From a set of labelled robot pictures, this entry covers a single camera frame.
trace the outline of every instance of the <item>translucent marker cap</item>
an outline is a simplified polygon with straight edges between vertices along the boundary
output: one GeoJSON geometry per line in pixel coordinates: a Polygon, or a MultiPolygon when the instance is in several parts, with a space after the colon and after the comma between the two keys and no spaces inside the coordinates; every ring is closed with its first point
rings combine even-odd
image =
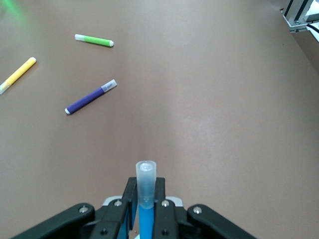
{"type": "Polygon", "coordinates": [[[6,91],[6,89],[8,89],[9,87],[11,86],[11,84],[9,84],[8,82],[3,82],[1,85],[0,85],[0,95],[3,94],[3,92],[6,91]]]}
{"type": "Polygon", "coordinates": [[[145,209],[154,206],[156,163],[141,161],[136,164],[139,205],[145,209]]]}

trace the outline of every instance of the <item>bolt head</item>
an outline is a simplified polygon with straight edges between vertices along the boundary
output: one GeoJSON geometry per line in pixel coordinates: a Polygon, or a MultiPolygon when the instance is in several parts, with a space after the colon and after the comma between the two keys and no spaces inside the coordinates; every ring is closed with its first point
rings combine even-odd
{"type": "Polygon", "coordinates": [[[169,206],[169,201],[168,201],[168,200],[163,200],[162,203],[161,203],[161,205],[162,205],[163,207],[168,207],[168,206],[169,206]]]}
{"type": "Polygon", "coordinates": [[[83,206],[82,208],[79,209],[80,213],[85,213],[87,212],[89,209],[86,206],[83,206]]]}
{"type": "Polygon", "coordinates": [[[115,203],[114,203],[114,206],[116,207],[119,207],[120,205],[122,205],[123,203],[120,201],[120,200],[117,200],[115,203]]]}
{"type": "Polygon", "coordinates": [[[200,207],[194,207],[194,208],[193,208],[193,212],[195,212],[196,214],[201,214],[201,213],[202,213],[200,207]]]}

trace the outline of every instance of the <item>green light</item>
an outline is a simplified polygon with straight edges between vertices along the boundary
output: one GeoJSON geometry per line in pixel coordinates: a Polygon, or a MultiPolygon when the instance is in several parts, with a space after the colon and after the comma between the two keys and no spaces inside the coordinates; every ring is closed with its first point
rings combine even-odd
{"type": "Polygon", "coordinates": [[[2,0],[4,7],[20,22],[24,21],[24,17],[18,4],[13,0],[2,0]]]}

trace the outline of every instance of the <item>metal frame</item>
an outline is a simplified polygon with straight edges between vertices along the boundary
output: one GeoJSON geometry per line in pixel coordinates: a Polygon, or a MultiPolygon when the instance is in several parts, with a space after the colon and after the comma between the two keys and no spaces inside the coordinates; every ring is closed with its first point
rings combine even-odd
{"type": "Polygon", "coordinates": [[[307,24],[319,21],[315,15],[306,16],[314,0],[288,0],[282,14],[289,26],[290,32],[306,31],[307,24]]]}

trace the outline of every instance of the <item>blue marker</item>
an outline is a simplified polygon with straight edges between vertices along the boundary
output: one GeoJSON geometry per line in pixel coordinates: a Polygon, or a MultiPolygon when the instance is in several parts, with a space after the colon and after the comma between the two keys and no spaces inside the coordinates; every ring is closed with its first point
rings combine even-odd
{"type": "Polygon", "coordinates": [[[152,239],[156,163],[153,161],[138,162],[136,164],[136,178],[138,183],[140,238],[152,239]]]}
{"type": "Polygon", "coordinates": [[[78,100],[74,104],[68,106],[65,108],[65,112],[70,115],[74,112],[78,111],[82,107],[86,106],[88,103],[94,101],[95,99],[99,98],[101,95],[112,89],[113,87],[116,87],[118,84],[115,82],[115,80],[111,80],[109,83],[106,83],[105,85],[101,86],[100,88],[96,89],[92,93],[88,94],[87,96],[83,97],[82,99],[78,100]]]}

